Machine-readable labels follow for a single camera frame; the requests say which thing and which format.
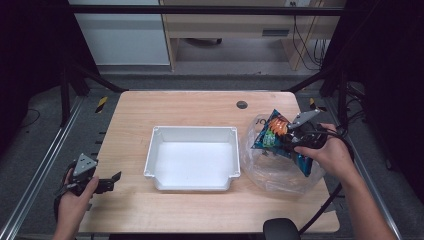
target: white cabinet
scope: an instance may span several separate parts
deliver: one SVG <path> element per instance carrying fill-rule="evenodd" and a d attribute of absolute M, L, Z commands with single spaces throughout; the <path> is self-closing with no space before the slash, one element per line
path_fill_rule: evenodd
<path fill-rule="evenodd" d="M 71 5 L 158 5 L 157 0 L 69 0 Z M 160 14 L 75 14 L 98 66 L 169 65 Z"/>

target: wire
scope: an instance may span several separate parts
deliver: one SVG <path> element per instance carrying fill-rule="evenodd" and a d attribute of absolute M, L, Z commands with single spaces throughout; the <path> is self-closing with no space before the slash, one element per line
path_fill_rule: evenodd
<path fill-rule="evenodd" d="M 335 133 L 334 130 L 331 130 L 331 129 L 326 129 L 326 130 L 327 130 L 327 132 L 325 132 L 325 131 L 307 131 L 305 133 L 310 134 L 310 135 L 312 135 L 312 134 L 326 134 L 328 136 L 333 136 L 333 137 L 340 139 L 346 145 L 346 147 L 349 151 L 350 158 L 352 159 L 352 161 L 354 161 L 355 154 L 353 152 L 352 146 L 350 146 L 350 144 L 346 141 L 346 139 L 344 139 L 343 136 L 341 136 L 340 134 Z M 339 183 L 337 185 L 337 187 L 334 189 L 334 191 L 330 194 L 327 201 L 325 201 L 325 203 L 318 210 L 318 212 L 315 213 L 315 215 L 305 224 L 305 226 L 303 226 L 299 230 L 299 235 L 303 234 L 324 213 L 324 211 L 327 209 L 327 207 L 333 202 L 333 200 L 336 197 L 339 197 L 339 193 L 340 193 L 341 190 L 342 190 L 342 184 Z"/>
<path fill-rule="evenodd" d="M 308 51 L 308 49 L 306 48 L 306 44 L 305 44 L 305 42 L 303 41 L 302 36 L 300 36 L 299 30 L 297 29 L 296 15 L 294 15 L 294 16 L 293 16 L 293 19 L 294 19 L 294 26 L 293 26 L 293 37 L 292 37 L 292 41 L 293 41 L 293 46 L 294 46 L 294 48 L 296 49 L 296 52 L 299 54 L 299 57 L 300 57 L 300 59 L 302 60 L 302 63 L 303 63 L 303 65 L 305 66 L 305 68 L 306 68 L 306 69 L 308 69 L 308 70 L 314 70 L 314 71 L 315 71 L 315 70 L 320 70 L 319 68 L 318 68 L 318 69 L 309 68 L 309 67 L 306 65 L 305 60 L 303 59 L 302 54 L 300 53 L 299 49 L 298 49 L 298 48 L 297 48 L 297 46 L 296 46 L 296 42 L 294 41 L 294 35 L 295 35 L 295 33 L 296 33 L 296 32 L 297 32 L 297 34 L 299 35 L 300 40 L 302 41 L 303 46 L 305 47 L 305 50 L 306 50 L 306 52 L 308 53 L 309 58 L 311 58 L 311 55 L 309 54 L 309 51 Z"/>
<path fill-rule="evenodd" d="M 21 128 L 24 128 L 24 127 L 28 127 L 28 126 L 30 126 L 30 125 L 32 125 L 32 124 L 34 124 L 39 118 L 40 118 L 40 116 L 41 116 L 41 113 L 40 113 L 40 111 L 38 111 L 38 110 L 36 110 L 36 109 L 32 109 L 32 108 L 30 108 L 30 109 L 28 109 L 28 112 L 29 111 L 34 111 L 34 112 L 36 112 L 37 113 L 37 117 L 35 118 L 35 120 L 33 120 L 32 122 L 30 122 L 30 123 L 27 123 L 27 124 L 25 124 L 25 125 L 22 125 L 21 126 Z"/>

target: floor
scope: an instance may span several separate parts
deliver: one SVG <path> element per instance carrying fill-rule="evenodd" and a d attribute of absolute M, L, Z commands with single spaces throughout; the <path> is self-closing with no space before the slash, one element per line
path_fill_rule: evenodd
<path fill-rule="evenodd" d="M 216 45 L 214 40 L 187 39 L 180 43 L 174 71 L 147 67 L 140 74 L 137 71 L 116 72 L 106 69 L 104 77 L 130 89 L 279 91 L 288 89 L 316 72 L 305 67 L 298 71 L 290 70 L 287 58 L 282 53 L 278 40 L 224 39 L 220 45 Z M 305 59 L 305 62 L 309 68 L 316 67 L 310 59 Z M 79 108 L 75 108 L 76 117 L 71 119 L 70 131 L 63 139 L 57 138 L 63 128 L 59 127 L 60 95 L 56 87 L 31 100 L 23 127 L 10 149 L 1 156 L 0 224 L 7 228 L 7 223 L 14 220 L 12 223 L 16 228 L 13 230 L 16 232 L 13 234 L 17 234 L 16 239 L 51 237 L 55 228 L 52 214 L 53 193 L 60 184 L 63 169 L 81 152 L 96 156 L 101 147 L 119 94 L 91 80 L 88 80 L 88 84 L 92 90 L 87 97 L 75 97 L 71 94 L 72 103 Z M 296 93 L 302 111 L 310 109 L 311 98 L 315 99 L 318 107 L 334 107 L 333 98 L 321 98 L 318 94 L 320 84 L 321 82 L 314 83 Z M 100 114 L 95 113 L 100 98 L 104 96 L 108 100 L 103 111 Z M 357 102 L 350 104 L 349 108 L 349 114 L 352 115 L 361 110 Z M 394 220 L 395 229 L 401 234 L 400 239 L 424 239 L 422 203 L 414 196 L 400 172 L 387 170 L 384 153 L 363 119 L 359 118 L 351 124 L 349 138 L 372 179 L 371 187 L 375 187 L 383 200 L 383 207 L 387 208 Z M 318 120 L 335 122 L 331 111 Z M 58 147 L 50 149 L 52 143 L 57 143 Z M 325 178 L 331 191 L 337 181 L 330 176 Z M 341 223 L 340 230 L 331 234 L 307 233 L 302 239 L 354 239 L 345 200 L 342 197 L 337 198 L 330 210 L 336 211 Z M 11 218 L 16 216 L 16 212 L 23 217 Z M 82 234 L 78 239 L 90 237 Z M 108 239 L 109 235 L 96 234 L 94 237 Z"/>

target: metal frame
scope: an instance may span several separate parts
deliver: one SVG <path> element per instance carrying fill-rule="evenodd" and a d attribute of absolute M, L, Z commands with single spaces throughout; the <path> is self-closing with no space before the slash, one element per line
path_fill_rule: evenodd
<path fill-rule="evenodd" d="M 73 13 L 94 13 L 94 14 L 216 14 L 216 15 L 297 15 L 297 16 L 349 16 L 349 15 L 363 14 L 367 12 L 368 12 L 368 16 L 370 14 L 369 10 L 364 10 L 364 9 L 309 8 L 309 7 L 305 7 L 305 8 L 303 7 L 302 8 L 300 7 L 240 7 L 240 6 L 50 5 L 50 6 L 42 6 L 42 10 L 43 11 L 71 11 Z M 354 40 L 355 34 L 358 33 L 358 31 L 363 26 L 363 24 L 365 24 L 366 20 L 367 18 L 365 18 L 365 20 L 360 24 L 360 27 L 355 31 L 355 33 L 352 35 L 352 38 L 349 39 L 349 41 L 345 44 L 345 47 L 342 50 L 346 50 L 348 48 L 348 45 L 351 44 L 351 42 Z M 53 42 L 53 43 L 55 44 L 55 46 L 60 46 L 60 43 L 58 42 Z M 338 58 L 341 58 L 341 56 L 345 56 L 346 55 L 345 52 L 346 51 L 342 51 L 343 54 L 341 53 L 338 56 Z M 344 61 L 334 61 L 334 62 L 336 65 L 334 64 L 329 65 L 327 68 L 323 69 L 317 75 L 311 76 L 310 78 L 306 79 L 302 83 L 285 91 L 297 92 L 301 90 L 302 88 L 308 86 L 309 84 L 322 79 L 323 76 L 332 74 L 334 72 L 336 73 L 340 72 L 340 69 L 342 68 L 342 64 L 344 63 Z M 62 101 L 64 101 L 62 102 L 62 106 L 63 106 L 62 110 L 64 111 L 62 125 L 61 125 L 62 128 L 59 130 L 55 140 L 53 141 L 49 151 L 46 153 L 45 158 L 43 159 L 40 167 L 38 168 L 33 179 L 31 180 L 27 190 L 25 191 L 17 207 L 12 213 L 12 216 L 9 218 L 9 221 L 6 223 L 6 225 L 2 228 L 0 232 L 0 239 L 13 239 L 16 236 L 29 209 L 32 206 L 32 203 L 34 202 L 38 194 L 41 184 L 44 182 L 44 179 L 47 176 L 49 169 L 51 168 L 53 162 L 55 161 L 55 158 L 58 152 L 60 151 L 60 148 L 64 140 L 66 139 L 67 134 L 72 128 L 72 125 L 79 113 L 79 109 L 81 107 L 83 98 L 77 98 L 77 102 L 74 105 L 73 110 L 70 111 L 72 112 L 72 114 L 69 114 L 69 95 L 68 95 L 68 86 L 67 86 L 69 82 L 69 79 L 67 79 L 67 75 L 70 74 L 69 70 L 74 70 L 76 72 L 83 73 L 84 75 L 89 76 L 90 78 L 94 79 L 100 84 L 106 86 L 108 89 L 118 91 L 118 92 L 127 90 L 127 89 L 121 89 L 109 83 L 108 81 L 102 79 L 100 76 L 97 76 L 96 74 L 93 74 L 88 70 L 85 70 L 82 66 L 77 65 L 73 61 L 69 61 L 68 59 L 66 59 L 64 63 L 65 65 L 68 64 L 68 66 L 64 66 L 64 71 L 63 71 L 62 80 L 61 80 Z M 328 101 L 327 103 L 328 103 L 328 106 L 330 107 L 333 106 L 332 103 Z M 335 115 L 333 115 L 333 117 L 335 121 L 337 122 L 338 121 L 337 117 Z M 394 231 L 398 239 L 402 239 L 399 233 L 399 230 L 397 229 L 396 224 L 394 223 L 383 199 L 381 198 L 373 181 L 371 180 L 369 174 L 367 173 L 365 167 L 363 166 L 362 161 L 356 152 L 356 149 L 355 149 L 355 154 L 357 155 L 356 165 L 358 167 L 358 170 L 364 177 L 371 193 L 373 194 L 378 206 L 382 210 L 383 215 L 386 218 L 389 226 Z"/>

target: wooden table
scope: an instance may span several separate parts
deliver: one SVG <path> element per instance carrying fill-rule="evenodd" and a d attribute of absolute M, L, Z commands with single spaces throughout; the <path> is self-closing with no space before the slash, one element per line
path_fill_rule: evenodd
<path fill-rule="evenodd" d="M 236 106 L 238 101 L 246 109 Z M 96 175 L 122 171 L 115 190 L 94 195 L 81 232 L 255 233 L 272 218 L 290 218 L 298 228 L 328 198 L 322 179 L 306 194 L 266 192 L 246 174 L 223 192 L 159 191 L 143 175 L 154 126 L 235 126 L 239 139 L 258 114 L 278 109 L 288 119 L 299 112 L 286 92 L 159 92 L 122 94 L 98 155 Z M 310 232 L 339 228 L 335 211 L 324 213 Z"/>

